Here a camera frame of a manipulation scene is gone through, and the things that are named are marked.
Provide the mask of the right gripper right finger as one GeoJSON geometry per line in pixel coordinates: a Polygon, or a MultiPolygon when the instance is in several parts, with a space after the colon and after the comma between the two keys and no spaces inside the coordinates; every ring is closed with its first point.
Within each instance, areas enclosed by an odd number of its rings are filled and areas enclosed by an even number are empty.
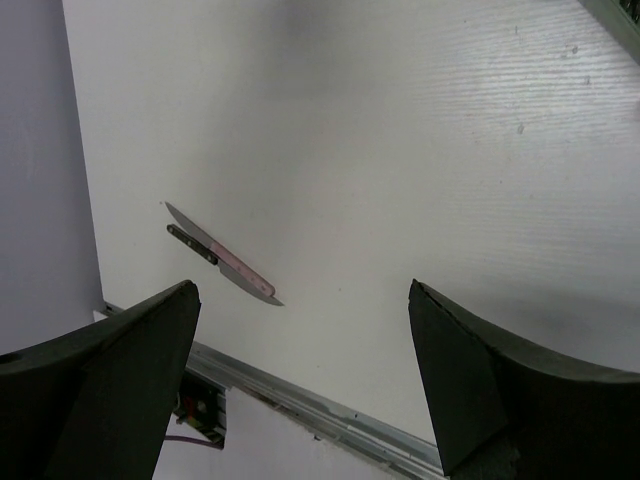
{"type": "Polygon", "coordinates": [[[533,343],[419,281],[408,310],[445,476],[638,478],[638,374],[533,343]]]}

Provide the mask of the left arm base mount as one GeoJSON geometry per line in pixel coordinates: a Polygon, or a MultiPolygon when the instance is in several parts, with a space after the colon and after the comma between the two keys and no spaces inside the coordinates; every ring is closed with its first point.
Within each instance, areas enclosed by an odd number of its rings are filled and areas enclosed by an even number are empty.
{"type": "Polygon", "coordinates": [[[204,444],[222,450],[225,446],[226,396],[222,387],[186,371],[176,395],[173,413],[178,424],[186,424],[201,434],[204,444]]]}

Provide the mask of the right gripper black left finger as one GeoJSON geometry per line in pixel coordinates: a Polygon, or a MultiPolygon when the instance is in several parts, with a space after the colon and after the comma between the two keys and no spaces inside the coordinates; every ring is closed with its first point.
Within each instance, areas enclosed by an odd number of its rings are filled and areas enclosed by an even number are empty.
{"type": "Polygon", "coordinates": [[[1,357],[4,479],[149,479],[201,308],[191,281],[1,357]]]}

